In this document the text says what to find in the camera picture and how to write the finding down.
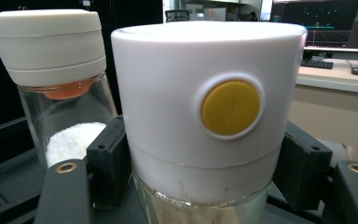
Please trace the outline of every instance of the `white powder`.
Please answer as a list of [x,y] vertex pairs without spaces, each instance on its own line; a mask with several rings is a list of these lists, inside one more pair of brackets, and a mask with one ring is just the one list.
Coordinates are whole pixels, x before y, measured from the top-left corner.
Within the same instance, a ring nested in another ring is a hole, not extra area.
[[50,137],[46,159],[48,167],[70,159],[83,159],[87,147],[94,141],[106,124],[80,123],[55,133]]

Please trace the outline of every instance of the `white plastic cap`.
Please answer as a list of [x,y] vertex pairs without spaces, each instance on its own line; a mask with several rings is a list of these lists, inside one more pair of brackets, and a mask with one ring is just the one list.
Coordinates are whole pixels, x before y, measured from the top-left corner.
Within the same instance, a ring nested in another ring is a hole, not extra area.
[[0,57],[21,86],[52,86],[106,69],[101,22],[81,9],[0,13]]

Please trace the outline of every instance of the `keyboard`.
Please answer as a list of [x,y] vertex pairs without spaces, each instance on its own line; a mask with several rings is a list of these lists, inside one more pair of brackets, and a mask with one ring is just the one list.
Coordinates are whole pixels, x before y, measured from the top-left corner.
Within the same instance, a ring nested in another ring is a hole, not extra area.
[[302,60],[301,66],[303,67],[314,67],[314,68],[324,68],[324,69],[332,69],[333,63],[329,62],[321,62],[321,61],[313,61],[313,60]]

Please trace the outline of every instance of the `computer mouse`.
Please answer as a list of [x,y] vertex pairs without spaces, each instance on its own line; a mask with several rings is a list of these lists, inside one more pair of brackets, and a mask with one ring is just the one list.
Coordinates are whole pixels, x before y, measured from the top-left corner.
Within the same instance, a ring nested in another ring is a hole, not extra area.
[[351,68],[351,73],[352,73],[353,75],[358,76],[358,67],[352,67],[352,68]]

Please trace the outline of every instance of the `white cylinder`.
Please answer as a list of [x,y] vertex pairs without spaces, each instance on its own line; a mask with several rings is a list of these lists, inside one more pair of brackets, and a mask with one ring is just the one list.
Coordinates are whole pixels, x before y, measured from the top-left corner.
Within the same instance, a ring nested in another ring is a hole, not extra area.
[[135,173],[177,200],[220,203],[272,178],[307,30],[172,22],[112,33]]
[[49,9],[0,12],[0,57],[19,86],[71,83],[106,69],[97,12]]

